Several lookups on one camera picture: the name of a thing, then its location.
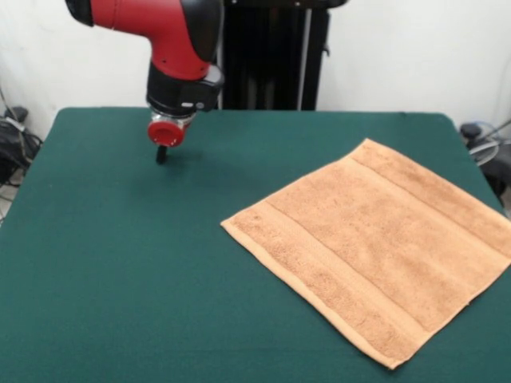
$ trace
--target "towel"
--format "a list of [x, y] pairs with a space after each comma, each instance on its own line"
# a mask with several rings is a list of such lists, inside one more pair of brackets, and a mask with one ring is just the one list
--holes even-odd
[[511, 262], [505, 217], [371, 140], [222, 226], [390, 369]]

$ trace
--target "black cable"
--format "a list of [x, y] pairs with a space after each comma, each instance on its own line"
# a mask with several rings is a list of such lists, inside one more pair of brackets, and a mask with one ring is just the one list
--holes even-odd
[[12, 188], [19, 188], [20, 186], [22, 186], [21, 184], [13, 184], [12, 182], [10, 182], [10, 180], [8, 180], [6, 183], [5, 183], [6, 186], [10, 186]]
[[18, 115], [14, 112], [14, 110], [10, 107], [9, 104], [7, 104], [6, 96], [3, 94], [3, 89], [0, 86], [0, 99], [2, 99], [3, 104], [6, 106], [7, 110], [10, 112], [10, 114], [13, 115], [13, 118], [19, 122]]
[[6, 151], [1, 151], [0, 152], [2, 155], [4, 155], [5, 157], [7, 157], [7, 159], [9, 161], [12, 161], [14, 164], [16, 164], [19, 168], [23, 169], [23, 170], [28, 170], [29, 166], [27, 165], [24, 165], [22, 164], [21, 162], [19, 162], [16, 158], [14, 158], [9, 152], [6, 152]]
[[1, 194], [0, 194], [0, 199], [3, 199], [4, 201], [11, 202], [11, 203], [13, 203], [13, 202], [14, 202], [11, 198], [4, 197], [4, 196], [3, 196], [3, 195], [1, 195]]
[[44, 144], [44, 141], [41, 140], [39, 137], [37, 137], [35, 134], [33, 133], [28, 133], [28, 132], [25, 132], [25, 136], [28, 136], [34, 140], [36, 140], [38, 142], [38, 146], [39, 148], [41, 148], [41, 146]]

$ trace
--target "black metal frame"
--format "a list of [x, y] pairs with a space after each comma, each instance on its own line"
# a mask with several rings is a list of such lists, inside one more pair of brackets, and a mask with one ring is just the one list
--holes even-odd
[[222, 107], [315, 110], [330, 22], [327, 9], [346, 2], [226, 0]]
[[316, 110], [323, 54], [325, 52], [330, 54], [327, 48], [330, 14], [327, 10], [312, 10], [311, 13], [307, 67], [303, 83], [302, 110]]

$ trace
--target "green table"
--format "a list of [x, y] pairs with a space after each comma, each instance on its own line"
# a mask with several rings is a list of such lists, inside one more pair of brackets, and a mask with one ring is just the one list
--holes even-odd
[[509, 272], [391, 372], [219, 225], [365, 137], [498, 209], [447, 118], [213, 112], [164, 166], [148, 118], [59, 114], [0, 230], [0, 382], [511, 379]]

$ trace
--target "towel edge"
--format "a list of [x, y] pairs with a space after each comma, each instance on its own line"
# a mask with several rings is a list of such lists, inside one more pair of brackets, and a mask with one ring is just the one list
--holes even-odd
[[406, 360], [396, 360], [387, 357], [377, 351], [362, 335], [348, 325], [344, 319], [342, 319], [337, 313], [330, 309], [325, 303], [318, 298], [305, 284], [293, 275], [290, 271], [280, 266], [273, 257], [256, 241], [254, 241], [249, 235], [241, 231], [236, 225], [234, 225], [231, 217], [223, 221], [220, 226], [238, 242], [241, 246], [247, 249], [253, 254], [271, 273], [276, 275], [281, 281], [289, 285], [296, 293], [298, 293], [303, 299], [305, 299], [311, 306], [313, 306], [318, 312], [324, 316], [330, 324], [335, 327], [340, 334], [345, 337], [349, 342], [355, 345], [360, 351], [372, 357], [382, 365], [389, 369], [396, 369], [399, 365], [404, 363]]

